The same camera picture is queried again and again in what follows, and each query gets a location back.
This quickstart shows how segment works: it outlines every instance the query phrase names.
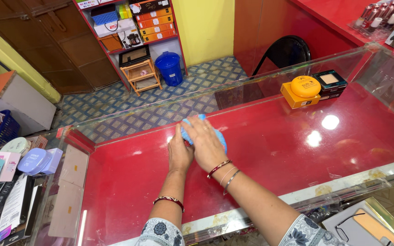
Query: glass display counter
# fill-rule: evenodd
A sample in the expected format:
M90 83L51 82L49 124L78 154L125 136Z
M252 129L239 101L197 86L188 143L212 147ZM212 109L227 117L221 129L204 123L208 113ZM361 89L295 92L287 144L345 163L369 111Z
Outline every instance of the glass display counter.
M282 83L331 69L349 83L339 98L291 109L280 94ZM370 43L78 123L60 139L48 133L48 147L65 156L45 183L29 244L133 246L168 172L175 122L199 113L223 133L234 165L298 211L394 181L394 56ZM116 131L123 122L135 127ZM206 175L195 162L187 174L187 245L252 225Z

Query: yellow wall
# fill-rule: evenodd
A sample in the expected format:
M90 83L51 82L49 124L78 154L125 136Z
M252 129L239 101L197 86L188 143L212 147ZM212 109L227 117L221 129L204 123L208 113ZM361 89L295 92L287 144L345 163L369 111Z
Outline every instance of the yellow wall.
M17 53L7 42L0 37L0 61L11 70L16 70L27 83L34 87L45 98L52 103L58 103L61 95L48 81L42 77L19 53ZM0 73L6 72L0 66Z
M187 66L233 54L235 0L172 0Z

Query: red counter surface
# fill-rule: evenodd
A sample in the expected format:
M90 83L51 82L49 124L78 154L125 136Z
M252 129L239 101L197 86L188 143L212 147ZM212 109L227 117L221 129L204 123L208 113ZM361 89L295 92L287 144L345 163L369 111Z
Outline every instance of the red counter surface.
M370 40L347 24L358 19L373 2L235 0L234 56L251 76L270 45L286 35L303 38L312 59L364 46ZM258 74L275 69L276 65L266 59Z
M394 162L394 113L357 83L337 100L300 109L263 98L208 114L234 165L280 196ZM174 124L115 139L89 157L82 246L138 237L168 172ZM189 169L183 223L238 208L197 163Z

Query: red bangle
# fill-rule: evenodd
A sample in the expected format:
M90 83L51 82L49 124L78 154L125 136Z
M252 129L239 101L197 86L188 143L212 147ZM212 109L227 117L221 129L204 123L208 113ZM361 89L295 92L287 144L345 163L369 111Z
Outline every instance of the red bangle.
M158 197L158 198L156 198L156 200L153 202L153 205L154 205L155 203L157 203L159 200L168 200L168 201L172 201L172 202L176 203L177 205L179 205L179 206L182 208L182 213L185 212L185 208L183 207L183 204L182 204L178 199L176 199L176 198L172 198L172 197L169 197L169 196Z
M210 179L211 177L212 177L212 174L215 172L215 171L217 171L219 168L221 168L222 166L224 166L224 165L226 165L226 164L228 164L228 163L231 163L232 162L232 160L227 160L227 161L224 161L222 164L220 164L220 165L218 165L218 166L216 166L214 169L212 169L212 171L207 175L207 178L208 179Z

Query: blue basket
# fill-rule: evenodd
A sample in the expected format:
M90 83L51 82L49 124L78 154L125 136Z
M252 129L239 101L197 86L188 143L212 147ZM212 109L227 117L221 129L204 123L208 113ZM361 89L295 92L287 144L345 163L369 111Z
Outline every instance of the blue basket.
M92 16L92 19L94 19L95 24L103 25L112 21L118 21L118 13L116 10L114 10L112 12Z
M3 122L0 125L0 146L18 137L21 126L10 115L10 110L0 111L5 114Z

